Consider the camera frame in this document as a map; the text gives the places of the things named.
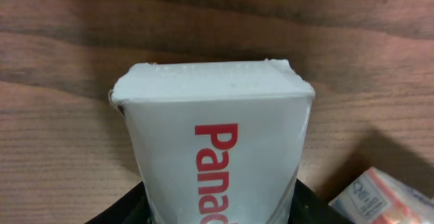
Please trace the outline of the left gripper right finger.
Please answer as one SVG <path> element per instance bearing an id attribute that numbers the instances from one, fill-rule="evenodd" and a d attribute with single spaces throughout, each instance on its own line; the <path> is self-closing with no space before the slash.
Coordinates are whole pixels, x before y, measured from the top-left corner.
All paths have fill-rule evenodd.
<path id="1" fill-rule="evenodd" d="M 353 224 L 296 180 L 288 224 Z"/>

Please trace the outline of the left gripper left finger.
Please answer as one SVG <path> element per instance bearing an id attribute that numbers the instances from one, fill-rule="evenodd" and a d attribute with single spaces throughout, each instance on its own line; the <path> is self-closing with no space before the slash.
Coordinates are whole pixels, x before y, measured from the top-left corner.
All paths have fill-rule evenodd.
<path id="1" fill-rule="evenodd" d="M 150 224 L 151 210 L 143 182 L 85 224 Z"/>

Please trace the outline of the orange tissue pack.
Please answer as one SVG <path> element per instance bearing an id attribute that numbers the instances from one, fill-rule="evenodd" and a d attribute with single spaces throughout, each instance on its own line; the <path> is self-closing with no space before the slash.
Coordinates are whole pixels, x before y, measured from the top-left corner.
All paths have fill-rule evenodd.
<path id="1" fill-rule="evenodd" d="M 433 224 L 433 202 L 428 197 L 374 167 L 329 206 L 356 224 Z"/>

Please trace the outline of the white Panadol box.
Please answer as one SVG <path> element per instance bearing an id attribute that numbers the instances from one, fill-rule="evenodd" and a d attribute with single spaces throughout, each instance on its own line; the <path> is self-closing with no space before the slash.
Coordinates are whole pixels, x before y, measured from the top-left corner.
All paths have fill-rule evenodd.
<path id="1" fill-rule="evenodd" d="M 140 63 L 109 96 L 153 223 L 288 222 L 315 97 L 288 61 Z"/>

